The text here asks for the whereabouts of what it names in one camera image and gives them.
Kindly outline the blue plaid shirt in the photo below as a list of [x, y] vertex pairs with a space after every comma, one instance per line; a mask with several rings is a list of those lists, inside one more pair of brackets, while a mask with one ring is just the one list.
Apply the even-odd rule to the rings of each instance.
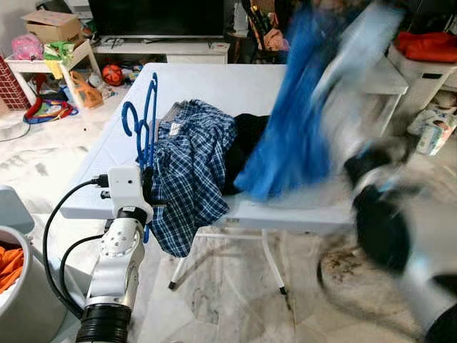
[[221, 190], [236, 137], [234, 118], [202, 100], [176, 102], [157, 124], [151, 195], [164, 207], [149, 229], [167, 254], [189, 255], [197, 231], [229, 211]]

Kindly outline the black garment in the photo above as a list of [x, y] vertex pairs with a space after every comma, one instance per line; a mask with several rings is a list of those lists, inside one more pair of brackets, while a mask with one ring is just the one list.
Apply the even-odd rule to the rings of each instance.
[[241, 193], [241, 190], [234, 186], [234, 181], [244, 169], [269, 120], [268, 116], [256, 116], [248, 112], [234, 117], [237, 134], [224, 154], [225, 181], [220, 189], [223, 196]]

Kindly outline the red ball toy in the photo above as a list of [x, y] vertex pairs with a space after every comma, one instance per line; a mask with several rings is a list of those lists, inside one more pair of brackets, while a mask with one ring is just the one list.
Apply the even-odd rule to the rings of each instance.
[[104, 66], [101, 70], [101, 77], [111, 87], [120, 87], [125, 82], [123, 69], [115, 64]]

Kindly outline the colourful bag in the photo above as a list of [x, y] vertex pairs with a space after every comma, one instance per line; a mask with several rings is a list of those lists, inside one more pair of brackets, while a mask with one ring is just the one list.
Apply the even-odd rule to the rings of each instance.
[[23, 121], [27, 124], [49, 123], [78, 113], [79, 109], [67, 101], [39, 99], [25, 112]]

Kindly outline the white television stand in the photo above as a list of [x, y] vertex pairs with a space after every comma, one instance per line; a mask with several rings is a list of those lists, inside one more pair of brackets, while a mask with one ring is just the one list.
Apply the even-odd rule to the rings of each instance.
[[205, 39], [121, 39], [104, 37], [95, 54], [164, 55], [167, 63], [226, 64], [231, 44]]

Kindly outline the white metal table legs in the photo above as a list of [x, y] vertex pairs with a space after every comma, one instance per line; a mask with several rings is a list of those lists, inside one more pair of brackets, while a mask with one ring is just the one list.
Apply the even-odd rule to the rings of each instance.
[[[272, 248], [270, 246], [270, 235], [265, 229], [261, 229], [260, 233], [211, 233], [211, 232], [203, 232], [197, 233], [196, 237], [202, 239], [229, 239], [229, 241], [259, 241], [261, 243], [262, 252], [266, 258], [266, 262], [268, 267], [270, 267], [272, 274], [275, 276], [275, 280], [278, 284], [278, 291], [282, 295], [288, 295], [288, 289], [286, 288], [286, 284], [283, 280], [283, 274], [278, 267], [277, 261], [275, 259], [274, 253], [272, 252]], [[171, 275], [169, 280], [169, 290], [176, 290], [177, 283], [179, 283], [179, 277], [181, 276], [181, 272], [186, 263], [186, 258], [179, 258], [179, 263], [174, 268], [174, 272]]]

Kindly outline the white tissue pack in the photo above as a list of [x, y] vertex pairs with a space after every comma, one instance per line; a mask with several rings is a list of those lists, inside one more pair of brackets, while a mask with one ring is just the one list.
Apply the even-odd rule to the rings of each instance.
[[416, 150], [425, 156], [435, 156], [455, 130], [456, 109], [428, 109], [420, 115], [422, 121]]

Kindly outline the green yellow pack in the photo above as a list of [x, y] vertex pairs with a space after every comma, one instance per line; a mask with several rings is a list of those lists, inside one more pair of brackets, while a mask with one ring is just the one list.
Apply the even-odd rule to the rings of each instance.
[[76, 44], [69, 41], [53, 41], [43, 45], [43, 58], [45, 65], [55, 79], [63, 77], [60, 62], [69, 62], [73, 56]]

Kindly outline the grey laundry bin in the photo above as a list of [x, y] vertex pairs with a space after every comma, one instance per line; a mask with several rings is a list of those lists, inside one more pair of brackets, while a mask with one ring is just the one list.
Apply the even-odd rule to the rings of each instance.
[[68, 311], [50, 289], [40, 252], [22, 233], [3, 226], [0, 247], [24, 254], [20, 277], [0, 293], [0, 343], [49, 343]]

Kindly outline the black television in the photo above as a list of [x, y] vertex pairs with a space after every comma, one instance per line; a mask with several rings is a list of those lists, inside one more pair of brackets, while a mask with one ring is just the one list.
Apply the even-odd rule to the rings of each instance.
[[225, 0], [88, 0], [98, 34], [220, 37]]

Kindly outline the white low shelf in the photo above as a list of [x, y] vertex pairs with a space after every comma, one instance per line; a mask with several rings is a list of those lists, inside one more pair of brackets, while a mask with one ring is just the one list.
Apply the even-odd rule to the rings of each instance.
[[[83, 41], [79, 43], [78, 46], [75, 46], [73, 56], [69, 61], [54, 60], [54, 63], [59, 66], [60, 71], [63, 73], [62, 78], [70, 89], [73, 89], [75, 86], [75, 82], [71, 77], [71, 71], [81, 64], [83, 60], [89, 60], [92, 73], [95, 73], [98, 76], [102, 75], [100, 65], [98, 65], [98, 62], [95, 59], [94, 49], [92, 49], [90, 41]], [[37, 95], [27, 84], [25, 73], [50, 73], [52, 72], [52, 68], [49, 68], [45, 62], [40, 60], [4, 59], [4, 62], [9, 65], [14, 78], [16, 78], [19, 86], [23, 89], [23, 93], [26, 95], [27, 101], [29, 101], [29, 106], [34, 105], [37, 101]]]

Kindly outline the red grid basket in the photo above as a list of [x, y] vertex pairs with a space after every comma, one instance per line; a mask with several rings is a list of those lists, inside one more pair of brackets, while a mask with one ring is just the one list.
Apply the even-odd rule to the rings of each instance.
[[31, 107], [31, 102], [27, 99], [17, 79], [14, 78], [12, 69], [4, 61], [2, 54], [0, 54], [0, 100], [10, 110], [26, 110]]

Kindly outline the pink plastic bag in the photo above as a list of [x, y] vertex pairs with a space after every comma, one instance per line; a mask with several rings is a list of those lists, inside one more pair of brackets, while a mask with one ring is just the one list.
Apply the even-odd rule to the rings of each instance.
[[11, 41], [13, 60], [43, 60], [44, 44], [34, 34], [24, 34], [14, 37]]

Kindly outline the brown cardboard box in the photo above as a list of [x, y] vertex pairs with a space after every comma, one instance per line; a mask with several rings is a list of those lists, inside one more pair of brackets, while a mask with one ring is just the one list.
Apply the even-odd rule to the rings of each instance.
[[42, 43], [67, 41], [78, 44], [82, 40], [81, 21], [75, 14], [39, 9], [21, 19], [26, 31], [36, 35]]

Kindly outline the white side table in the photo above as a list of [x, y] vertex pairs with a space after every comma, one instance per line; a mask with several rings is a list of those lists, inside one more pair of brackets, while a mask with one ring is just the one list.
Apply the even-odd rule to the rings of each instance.
[[391, 62], [382, 58], [369, 71], [363, 85], [363, 130], [369, 136], [384, 135], [399, 102], [407, 94], [408, 82]]

